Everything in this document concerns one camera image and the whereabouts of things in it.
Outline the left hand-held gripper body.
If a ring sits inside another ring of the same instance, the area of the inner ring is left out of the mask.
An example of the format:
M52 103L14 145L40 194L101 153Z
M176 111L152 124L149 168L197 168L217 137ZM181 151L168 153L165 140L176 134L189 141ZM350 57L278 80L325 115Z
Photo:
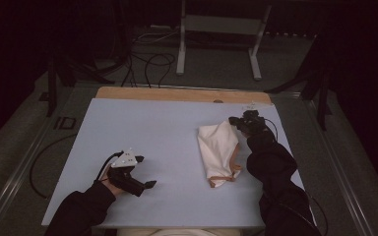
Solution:
M129 194L140 197L145 190L144 184L134 179L131 175L131 172L138 164L135 153L128 149L117 152L113 156L116 157L116 160L109 164L107 171L110 183Z

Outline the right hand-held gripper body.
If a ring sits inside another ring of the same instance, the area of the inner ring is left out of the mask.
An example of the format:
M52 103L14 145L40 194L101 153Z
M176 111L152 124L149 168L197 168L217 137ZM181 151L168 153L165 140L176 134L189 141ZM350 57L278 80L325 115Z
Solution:
M257 110L259 112L259 108L260 108L260 106L257 103L251 102L250 104L245 105L243 107L243 109L244 109L243 113L246 110ZM260 113L259 113L258 119L244 119L243 113L242 113L242 116L240 118L243 122L243 125L242 125L241 128L239 128L239 130L242 133L244 133L248 136L252 136L252 135L261 134L265 131L270 131L269 126L266 124L266 119L264 117L262 117L260 115Z

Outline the cream baby bodysuit brown trim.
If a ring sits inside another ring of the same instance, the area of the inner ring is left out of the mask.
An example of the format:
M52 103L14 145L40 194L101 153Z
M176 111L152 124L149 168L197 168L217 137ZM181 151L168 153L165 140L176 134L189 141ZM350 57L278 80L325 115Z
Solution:
M197 139L210 187L233 182L242 169L236 163L239 140L235 128L228 121L202 126Z

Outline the person's left hand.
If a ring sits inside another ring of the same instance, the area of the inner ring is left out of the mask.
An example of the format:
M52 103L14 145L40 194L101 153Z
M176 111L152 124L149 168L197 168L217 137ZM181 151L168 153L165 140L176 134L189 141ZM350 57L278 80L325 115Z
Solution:
M114 197L118 197L123 193L123 191L114 185L112 185L107 177L106 174L104 174L102 177L99 178L99 182L103 184Z

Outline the light blue table mat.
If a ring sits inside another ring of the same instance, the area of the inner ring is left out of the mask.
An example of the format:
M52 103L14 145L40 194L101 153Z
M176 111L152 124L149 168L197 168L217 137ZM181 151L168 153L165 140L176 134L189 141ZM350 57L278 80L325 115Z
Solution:
M132 149L143 157L132 171L154 181L141 196L121 195L108 209L107 228L254 228L263 226L262 187L243 170L213 188L207 181L198 129L238 117L244 103L92 100L43 217L49 224L61 202L85 191L114 153Z

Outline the person's cream clothing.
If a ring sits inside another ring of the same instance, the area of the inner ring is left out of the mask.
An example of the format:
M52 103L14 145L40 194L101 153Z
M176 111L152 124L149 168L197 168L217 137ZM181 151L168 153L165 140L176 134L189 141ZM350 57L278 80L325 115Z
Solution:
M118 229L116 236L242 236L239 229Z

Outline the black metal stand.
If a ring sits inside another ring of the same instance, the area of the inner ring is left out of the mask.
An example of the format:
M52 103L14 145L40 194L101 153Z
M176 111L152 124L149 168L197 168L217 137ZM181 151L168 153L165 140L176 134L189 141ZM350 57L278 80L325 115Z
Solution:
M300 97L303 100L312 100L316 94L319 94L316 119L323 131L327 130L325 116L328 108L328 90L332 72L332 53L327 49L327 46L328 39L326 36L317 34L294 78L275 88L266 90L266 93L280 93L295 85L305 83L300 92Z
M57 108L57 79L60 79L65 87L72 87L75 84L76 79L72 70L84 73L101 84L113 85L113 81L105 79L61 50L52 51L47 60L47 92L40 97L40 100L47 102L47 117L52 116Z

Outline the dark floor socket plate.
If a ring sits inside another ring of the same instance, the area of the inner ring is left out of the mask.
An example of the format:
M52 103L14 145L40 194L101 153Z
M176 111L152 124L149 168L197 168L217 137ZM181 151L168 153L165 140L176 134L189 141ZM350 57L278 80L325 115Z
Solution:
M75 128L77 120L72 117L58 117L53 126L54 130L72 130Z

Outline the white metal stand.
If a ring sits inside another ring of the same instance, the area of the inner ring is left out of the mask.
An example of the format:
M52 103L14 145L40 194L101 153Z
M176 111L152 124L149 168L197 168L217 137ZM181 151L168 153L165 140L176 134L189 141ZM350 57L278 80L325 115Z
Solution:
M272 6L266 5L259 19L229 18L216 16L201 16L186 13L187 0L181 0L180 11L180 41L176 64L176 74L181 76L185 72L186 59L186 32L216 32L232 33L243 35L254 35L255 44L248 49L248 56L251 65L254 81L262 80L262 73L259 67L257 53L265 33Z

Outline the metal floor rail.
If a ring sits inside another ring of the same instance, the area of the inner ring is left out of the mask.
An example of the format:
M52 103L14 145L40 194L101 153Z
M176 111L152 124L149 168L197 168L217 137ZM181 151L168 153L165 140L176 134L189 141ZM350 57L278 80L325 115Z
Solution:
M366 215L361 208L361 204L354 192L351 184L347 178L345 170L343 169L339 157L334 150L333 144L327 136L326 132L320 127L316 112L317 108L313 101L303 100L308 116L311 119L311 124L316 130L318 141L322 144L323 150L328 154L328 162L342 193L343 199L346 203L346 208L354 222L354 225L359 233L359 236L375 236L372 227L369 225Z
M54 130L58 117L83 121L95 88L63 88L55 113L37 88L0 130L0 236L43 236L41 224L77 127Z

